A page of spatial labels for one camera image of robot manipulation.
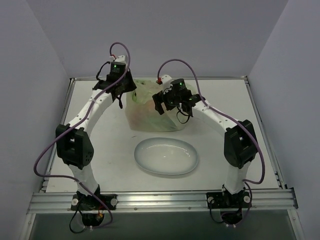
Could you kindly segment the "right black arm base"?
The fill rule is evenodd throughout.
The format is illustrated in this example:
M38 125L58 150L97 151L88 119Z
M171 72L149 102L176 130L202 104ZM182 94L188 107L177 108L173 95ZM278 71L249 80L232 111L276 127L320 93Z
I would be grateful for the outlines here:
M223 185L221 192L207 192L206 202L210 218L216 224L236 228L248 216L252 207L253 192L250 186L231 194Z

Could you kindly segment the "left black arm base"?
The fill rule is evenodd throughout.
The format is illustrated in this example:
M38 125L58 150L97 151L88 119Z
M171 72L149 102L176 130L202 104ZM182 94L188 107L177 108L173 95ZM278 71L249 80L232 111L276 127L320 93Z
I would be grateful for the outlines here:
M70 209L81 215L81 221L85 227L97 228L103 226L105 214L110 216L110 220L104 225L110 225L113 222L111 211L116 210L118 196L116 194L101 194L98 190L94 193L97 200L92 195L84 195L79 191L73 195Z

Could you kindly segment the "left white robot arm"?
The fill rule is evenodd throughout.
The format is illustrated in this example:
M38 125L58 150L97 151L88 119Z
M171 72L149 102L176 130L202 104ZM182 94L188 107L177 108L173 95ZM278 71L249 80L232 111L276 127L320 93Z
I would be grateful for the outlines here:
M126 60L115 60L109 64L110 72L106 80L99 80L93 87L81 111L68 124L60 124L55 130L56 137L70 130L57 141L56 153L68 165L73 177L79 180L77 192L84 195L82 202L90 210L97 209L101 203L101 197L97 194L100 186L91 167L94 156L91 133L102 114L115 100L119 100L119 107L122 108L122 95L136 89L132 74L126 69Z

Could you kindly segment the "translucent plastic bag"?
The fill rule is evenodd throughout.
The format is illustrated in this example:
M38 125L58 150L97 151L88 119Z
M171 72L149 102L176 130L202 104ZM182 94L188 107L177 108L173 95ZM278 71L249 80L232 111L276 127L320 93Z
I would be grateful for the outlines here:
M136 89L126 94L125 116L129 127L142 132L175 132L185 128L187 116L175 108L160 115L155 110L153 95L162 86L152 80L135 79Z

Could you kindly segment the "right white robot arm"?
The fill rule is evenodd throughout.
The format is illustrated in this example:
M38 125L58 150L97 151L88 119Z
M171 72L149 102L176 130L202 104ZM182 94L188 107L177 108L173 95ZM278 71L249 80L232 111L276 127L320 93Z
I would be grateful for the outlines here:
M165 110L177 109L187 119L201 120L223 137L223 155L229 166L222 200L225 205L234 206L240 201L239 193L245 188L244 179L258 152L252 139L241 128L243 126L256 138L252 123L248 120L235 123L211 110L209 102L202 101L199 94L192 94L182 78L173 80L169 75L163 75L156 83L162 86L162 90L154 94L152 99L155 110L160 115L163 115Z

